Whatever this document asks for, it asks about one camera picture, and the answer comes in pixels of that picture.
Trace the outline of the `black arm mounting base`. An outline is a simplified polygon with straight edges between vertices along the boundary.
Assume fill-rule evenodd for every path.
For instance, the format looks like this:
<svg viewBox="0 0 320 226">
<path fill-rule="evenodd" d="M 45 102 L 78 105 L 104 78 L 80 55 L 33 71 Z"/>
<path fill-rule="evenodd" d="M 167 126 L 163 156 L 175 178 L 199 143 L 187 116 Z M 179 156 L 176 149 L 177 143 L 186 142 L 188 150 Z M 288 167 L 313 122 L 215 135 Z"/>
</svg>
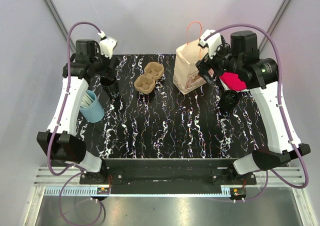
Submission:
<svg viewBox="0 0 320 226">
<path fill-rule="evenodd" d="M 211 182 L 224 185 L 255 185 L 254 174 L 233 176 L 231 166 L 235 159 L 107 159 L 102 162 L 102 173 L 87 173 L 79 183 L 106 184 L 107 177 L 113 185 L 125 181 L 190 181 Z"/>
</svg>

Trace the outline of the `beige paper takeout bag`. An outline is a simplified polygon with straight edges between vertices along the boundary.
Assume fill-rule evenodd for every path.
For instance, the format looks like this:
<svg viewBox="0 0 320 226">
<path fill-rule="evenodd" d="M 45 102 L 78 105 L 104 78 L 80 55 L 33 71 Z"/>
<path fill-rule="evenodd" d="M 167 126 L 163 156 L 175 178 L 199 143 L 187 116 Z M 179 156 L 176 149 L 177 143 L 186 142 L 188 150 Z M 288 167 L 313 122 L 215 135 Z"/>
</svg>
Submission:
<svg viewBox="0 0 320 226">
<path fill-rule="evenodd" d="M 194 23 L 200 25 L 199 35 L 202 35 L 202 24 L 199 21 L 191 22 L 186 31 L 187 43 L 176 49 L 173 84 L 183 95 L 186 95 L 207 83 L 199 76 L 199 70 L 196 67 L 196 63 L 201 60 L 208 51 L 198 46 L 200 39 L 191 41 L 188 36 L 189 28 Z"/>
</svg>

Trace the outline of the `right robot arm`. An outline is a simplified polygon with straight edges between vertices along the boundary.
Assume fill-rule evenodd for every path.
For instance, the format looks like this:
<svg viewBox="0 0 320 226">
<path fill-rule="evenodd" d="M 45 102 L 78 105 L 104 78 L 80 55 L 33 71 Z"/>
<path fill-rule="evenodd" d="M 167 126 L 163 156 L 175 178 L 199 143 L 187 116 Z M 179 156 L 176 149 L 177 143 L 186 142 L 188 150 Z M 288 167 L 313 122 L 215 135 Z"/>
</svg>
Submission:
<svg viewBox="0 0 320 226">
<path fill-rule="evenodd" d="M 233 110 L 236 97 L 248 90 L 254 98 L 265 127 L 267 150 L 257 149 L 237 159 L 228 168 L 227 178 L 232 184 L 239 184 L 245 175 L 254 171 L 267 171 L 279 167 L 311 152 L 308 144 L 301 142 L 291 123 L 279 79 L 278 64 L 271 58 L 260 58 L 257 35 L 250 31 L 234 32 L 227 44 L 215 30 L 206 30 L 199 38 L 198 45 L 208 48 L 207 54 L 196 63 L 199 75 L 209 84 L 213 78 L 209 70 L 218 77 L 234 74 L 244 83 L 237 89 L 234 80 L 222 80 L 225 89 L 220 108 Z"/>
</svg>

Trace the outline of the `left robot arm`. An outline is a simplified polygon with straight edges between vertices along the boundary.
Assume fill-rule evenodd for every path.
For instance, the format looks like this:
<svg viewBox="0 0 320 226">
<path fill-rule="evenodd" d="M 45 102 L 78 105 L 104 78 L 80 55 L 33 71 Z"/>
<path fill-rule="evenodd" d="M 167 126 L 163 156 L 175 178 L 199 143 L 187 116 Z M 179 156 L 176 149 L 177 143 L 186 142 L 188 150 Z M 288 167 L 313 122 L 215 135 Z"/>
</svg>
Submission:
<svg viewBox="0 0 320 226">
<path fill-rule="evenodd" d="M 36 140 L 47 156 L 49 171 L 55 172 L 51 162 L 65 163 L 67 168 L 76 167 L 97 184 L 108 179 L 105 162 L 87 150 L 84 141 L 76 137 L 77 118 L 82 112 L 88 122 L 96 123 L 104 117 L 104 110 L 95 94 L 88 90 L 96 75 L 106 75 L 114 80 L 119 59 L 113 55 L 117 41 L 111 37 L 95 40 L 77 40 L 76 52 L 67 54 L 63 67 L 62 90 L 52 121 L 44 132 L 38 132 Z"/>
</svg>

